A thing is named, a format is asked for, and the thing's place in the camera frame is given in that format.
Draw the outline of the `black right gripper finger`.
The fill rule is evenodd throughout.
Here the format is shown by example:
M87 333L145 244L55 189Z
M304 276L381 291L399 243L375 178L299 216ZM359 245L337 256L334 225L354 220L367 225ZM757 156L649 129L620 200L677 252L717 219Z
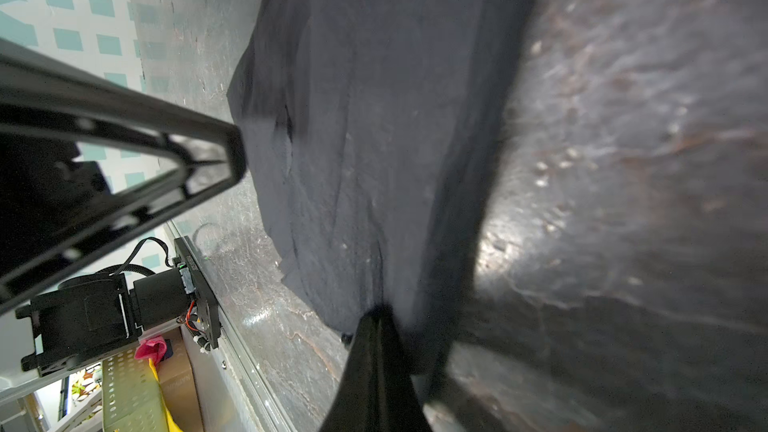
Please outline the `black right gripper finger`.
M429 431L392 314L376 308L358 323L322 431Z

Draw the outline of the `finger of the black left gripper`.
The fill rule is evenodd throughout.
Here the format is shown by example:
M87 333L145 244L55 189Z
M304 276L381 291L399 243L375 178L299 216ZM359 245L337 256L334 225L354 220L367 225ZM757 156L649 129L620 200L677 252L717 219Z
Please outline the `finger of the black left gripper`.
M236 185L232 124L1 44L1 308Z

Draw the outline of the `black paper napkin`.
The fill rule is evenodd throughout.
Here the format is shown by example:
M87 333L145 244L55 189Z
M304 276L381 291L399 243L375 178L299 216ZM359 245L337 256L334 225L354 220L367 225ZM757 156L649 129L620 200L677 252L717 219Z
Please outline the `black paper napkin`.
M425 395L475 267L534 0L261 0L228 101L283 284L392 314Z

